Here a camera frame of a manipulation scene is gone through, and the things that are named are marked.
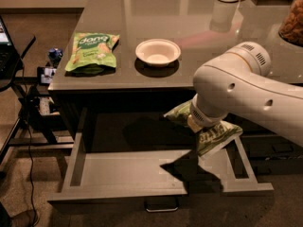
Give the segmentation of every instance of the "laptop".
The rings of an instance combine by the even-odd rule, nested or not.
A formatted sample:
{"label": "laptop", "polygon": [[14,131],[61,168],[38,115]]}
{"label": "laptop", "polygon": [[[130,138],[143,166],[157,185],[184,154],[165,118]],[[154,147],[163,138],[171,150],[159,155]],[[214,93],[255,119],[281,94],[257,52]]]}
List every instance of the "laptop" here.
{"label": "laptop", "polygon": [[16,69],[20,56],[13,45],[9,32],[0,16],[0,79],[11,76]]}

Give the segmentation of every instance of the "laptop keyboard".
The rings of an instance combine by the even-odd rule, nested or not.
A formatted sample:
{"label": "laptop keyboard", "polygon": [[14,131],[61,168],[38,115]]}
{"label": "laptop keyboard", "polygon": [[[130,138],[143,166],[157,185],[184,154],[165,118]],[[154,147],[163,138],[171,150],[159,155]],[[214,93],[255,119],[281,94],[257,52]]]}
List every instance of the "laptop keyboard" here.
{"label": "laptop keyboard", "polygon": [[7,62],[11,56],[11,53],[8,51],[0,50],[0,73],[3,72],[7,67]]}

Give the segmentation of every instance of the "laptop screen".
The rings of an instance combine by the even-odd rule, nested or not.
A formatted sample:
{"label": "laptop screen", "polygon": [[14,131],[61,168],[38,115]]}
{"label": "laptop screen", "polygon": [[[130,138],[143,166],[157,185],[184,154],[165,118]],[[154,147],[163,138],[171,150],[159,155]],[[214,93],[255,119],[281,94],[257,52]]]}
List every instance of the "laptop screen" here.
{"label": "laptop screen", "polygon": [[6,28],[3,24],[1,17],[0,17],[0,45],[12,45],[12,42],[9,38],[9,35],[6,31]]}

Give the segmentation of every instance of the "bolt hole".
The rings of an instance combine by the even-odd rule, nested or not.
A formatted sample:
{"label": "bolt hole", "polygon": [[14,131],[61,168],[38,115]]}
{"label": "bolt hole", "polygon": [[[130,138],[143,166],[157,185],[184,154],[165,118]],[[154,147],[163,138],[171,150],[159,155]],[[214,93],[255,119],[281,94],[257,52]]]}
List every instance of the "bolt hole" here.
{"label": "bolt hole", "polygon": [[228,88],[227,88],[227,92],[231,92],[231,91],[233,91],[233,90],[234,90],[234,88],[235,88],[235,86],[236,86],[236,84],[235,84],[235,83],[231,83],[231,84],[228,86]]}
{"label": "bolt hole", "polygon": [[274,104],[274,101],[272,99],[268,100],[265,104],[264,104],[264,110],[269,110]]}

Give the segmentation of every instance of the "jar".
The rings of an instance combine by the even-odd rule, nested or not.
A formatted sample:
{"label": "jar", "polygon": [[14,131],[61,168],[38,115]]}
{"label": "jar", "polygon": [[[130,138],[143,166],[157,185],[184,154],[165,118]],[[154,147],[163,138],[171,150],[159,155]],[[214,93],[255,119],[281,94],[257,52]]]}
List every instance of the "jar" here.
{"label": "jar", "polygon": [[303,0],[294,0],[278,34],[285,41],[303,46]]}

